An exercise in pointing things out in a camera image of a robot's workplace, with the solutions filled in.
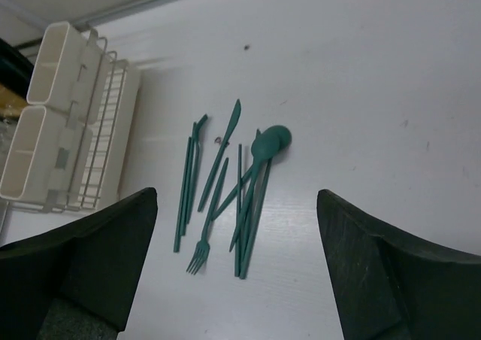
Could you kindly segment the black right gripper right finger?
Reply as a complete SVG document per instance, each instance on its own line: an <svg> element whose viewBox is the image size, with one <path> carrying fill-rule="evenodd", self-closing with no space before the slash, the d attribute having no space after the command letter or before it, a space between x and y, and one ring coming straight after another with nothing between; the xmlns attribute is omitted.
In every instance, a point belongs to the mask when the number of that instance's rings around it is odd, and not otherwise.
<svg viewBox="0 0 481 340"><path fill-rule="evenodd" d="M319 233L345 339L478 339L480 257L427 241L330 190Z"/></svg>

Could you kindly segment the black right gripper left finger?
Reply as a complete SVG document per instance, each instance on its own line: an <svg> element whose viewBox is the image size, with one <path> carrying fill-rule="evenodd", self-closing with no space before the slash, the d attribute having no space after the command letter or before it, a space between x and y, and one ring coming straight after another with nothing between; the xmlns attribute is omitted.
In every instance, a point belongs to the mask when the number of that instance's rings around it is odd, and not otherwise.
<svg viewBox="0 0 481 340"><path fill-rule="evenodd" d="M116 339L126 329L157 218L146 187L1 247L3 339Z"/></svg>

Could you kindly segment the teal plastic spoon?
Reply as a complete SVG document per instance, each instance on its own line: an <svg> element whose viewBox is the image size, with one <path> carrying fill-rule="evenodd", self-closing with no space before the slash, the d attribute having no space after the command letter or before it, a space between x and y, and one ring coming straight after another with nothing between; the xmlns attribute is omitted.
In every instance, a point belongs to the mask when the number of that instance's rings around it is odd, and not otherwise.
<svg viewBox="0 0 481 340"><path fill-rule="evenodd" d="M253 200L254 188L261 165L274 157L280 149L280 139L271 129L266 129L255 138L251 145L251 154L253 155L253 164L251 168L241 178L241 185L250 179L249 189L247 190L244 201L242 202L240 214L244 216L247 212L251 201Z"/></svg>
<svg viewBox="0 0 481 340"><path fill-rule="evenodd" d="M271 129L273 132L275 132L277 134L278 138L280 139L280 149L277 152L277 154L279 154L281 151L283 151L284 149L286 149L290 145L290 143L292 141L292 134L287 127L282 126L282 125L271 126L268 129Z"/></svg>

